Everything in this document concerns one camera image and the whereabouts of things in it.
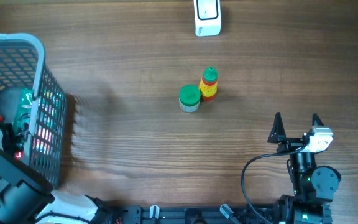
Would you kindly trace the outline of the red snack stick packet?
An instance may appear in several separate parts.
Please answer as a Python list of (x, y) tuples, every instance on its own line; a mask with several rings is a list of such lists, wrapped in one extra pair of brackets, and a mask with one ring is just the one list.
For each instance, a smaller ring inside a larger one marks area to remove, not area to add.
[(13, 125), (11, 123), (5, 123), (2, 115), (0, 115), (0, 129), (3, 133), (2, 148), (4, 152), (20, 161), (22, 159), (22, 150), (20, 148), (19, 138), (14, 133)]

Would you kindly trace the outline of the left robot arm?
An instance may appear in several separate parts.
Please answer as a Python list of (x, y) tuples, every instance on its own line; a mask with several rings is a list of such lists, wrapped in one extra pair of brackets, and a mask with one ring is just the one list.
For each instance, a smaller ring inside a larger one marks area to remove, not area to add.
[(0, 130), (0, 223), (114, 223), (100, 199), (54, 190), (51, 183), (2, 149)]

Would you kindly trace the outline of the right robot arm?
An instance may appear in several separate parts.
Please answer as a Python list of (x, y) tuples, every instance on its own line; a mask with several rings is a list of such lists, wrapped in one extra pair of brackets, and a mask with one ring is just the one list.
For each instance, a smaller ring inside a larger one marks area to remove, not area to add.
[(273, 208), (274, 223), (333, 222), (329, 204), (341, 181), (340, 173), (330, 166), (317, 166), (315, 155), (328, 149), (334, 134), (319, 116), (312, 117), (312, 127), (299, 138), (286, 136), (282, 116), (275, 115), (268, 142), (278, 144), (279, 154), (287, 153), (288, 174), (293, 196), (282, 195)]

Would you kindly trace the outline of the yellow red sauce bottle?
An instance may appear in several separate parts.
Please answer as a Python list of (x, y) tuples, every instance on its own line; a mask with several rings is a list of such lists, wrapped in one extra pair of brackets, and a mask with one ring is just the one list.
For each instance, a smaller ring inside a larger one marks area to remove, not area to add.
[(202, 101), (214, 99), (218, 90), (218, 72), (214, 67), (209, 67), (203, 72), (198, 88), (201, 92)]

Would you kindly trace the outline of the green lid glass jar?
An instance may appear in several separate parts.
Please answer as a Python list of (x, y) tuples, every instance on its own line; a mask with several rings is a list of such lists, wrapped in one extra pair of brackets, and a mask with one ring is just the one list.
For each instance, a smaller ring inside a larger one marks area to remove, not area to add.
[(199, 108), (201, 93), (196, 85), (185, 85), (179, 93), (180, 108), (187, 113), (192, 113)]

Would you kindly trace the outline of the green 3M gloves packet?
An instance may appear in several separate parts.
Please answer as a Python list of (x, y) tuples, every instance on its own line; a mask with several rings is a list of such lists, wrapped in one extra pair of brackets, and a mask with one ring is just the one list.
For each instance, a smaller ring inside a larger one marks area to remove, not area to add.
[(31, 89), (21, 89), (18, 107), (15, 118), (12, 122), (12, 127), (15, 135), (15, 142), (22, 147), (27, 140), (27, 133), (29, 132), (30, 114), (33, 102), (33, 93)]

